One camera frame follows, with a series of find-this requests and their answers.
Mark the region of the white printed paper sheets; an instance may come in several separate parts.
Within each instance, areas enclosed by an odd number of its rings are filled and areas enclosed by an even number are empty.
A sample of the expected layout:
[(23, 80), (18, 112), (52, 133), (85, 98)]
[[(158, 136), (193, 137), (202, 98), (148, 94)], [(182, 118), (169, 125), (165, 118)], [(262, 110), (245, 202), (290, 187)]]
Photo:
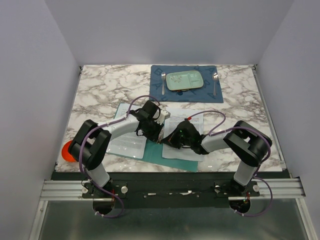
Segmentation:
[(204, 161), (191, 146), (204, 131), (204, 115), (199, 110), (167, 107), (170, 117), (164, 122), (162, 157), (193, 162)]

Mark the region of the teal file folder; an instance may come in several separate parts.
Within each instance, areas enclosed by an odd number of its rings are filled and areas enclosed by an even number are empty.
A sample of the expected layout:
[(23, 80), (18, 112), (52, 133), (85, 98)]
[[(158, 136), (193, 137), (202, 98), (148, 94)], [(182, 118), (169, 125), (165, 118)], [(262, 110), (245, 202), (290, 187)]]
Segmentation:
[[(114, 118), (122, 117), (128, 110), (129, 104), (120, 103)], [(198, 110), (166, 107), (170, 118), (164, 123), (164, 137), (167, 137), (185, 118), (195, 114)], [(204, 115), (199, 114), (190, 121), (199, 133), (203, 133)], [(191, 149), (175, 149), (165, 144), (157, 144), (143, 136), (136, 136), (135, 132), (127, 133), (112, 140), (108, 146), (108, 154), (128, 157), (148, 163), (166, 167), (197, 172), (198, 162), (205, 157), (194, 153)]]

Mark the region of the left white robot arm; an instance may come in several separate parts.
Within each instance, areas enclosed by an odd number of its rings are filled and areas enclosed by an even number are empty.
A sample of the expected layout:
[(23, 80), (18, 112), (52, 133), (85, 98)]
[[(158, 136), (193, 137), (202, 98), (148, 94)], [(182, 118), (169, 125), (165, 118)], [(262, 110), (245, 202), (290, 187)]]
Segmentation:
[(170, 113), (151, 100), (138, 109), (132, 105), (121, 117), (99, 125), (86, 120), (71, 141), (67, 152), (79, 163), (81, 173), (86, 174), (94, 184), (93, 191), (101, 198), (111, 191), (111, 178), (102, 161), (109, 143), (128, 133), (141, 133), (146, 139), (157, 142)]

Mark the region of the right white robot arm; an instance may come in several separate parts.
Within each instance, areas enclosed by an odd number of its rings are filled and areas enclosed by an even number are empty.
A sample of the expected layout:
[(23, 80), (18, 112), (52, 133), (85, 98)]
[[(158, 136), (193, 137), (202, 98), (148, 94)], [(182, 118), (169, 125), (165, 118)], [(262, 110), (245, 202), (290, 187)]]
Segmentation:
[(161, 143), (175, 149), (187, 147), (198, 155), (230, 148), (241, 160), (230, 183), (230, 191), (236, 196), (247, 192), (249, 182), (270, 156), (273, 144), (267, 135), (243, 120), (226, 130), (205, 135), (200, 134), (187, 119), (179, 123)]

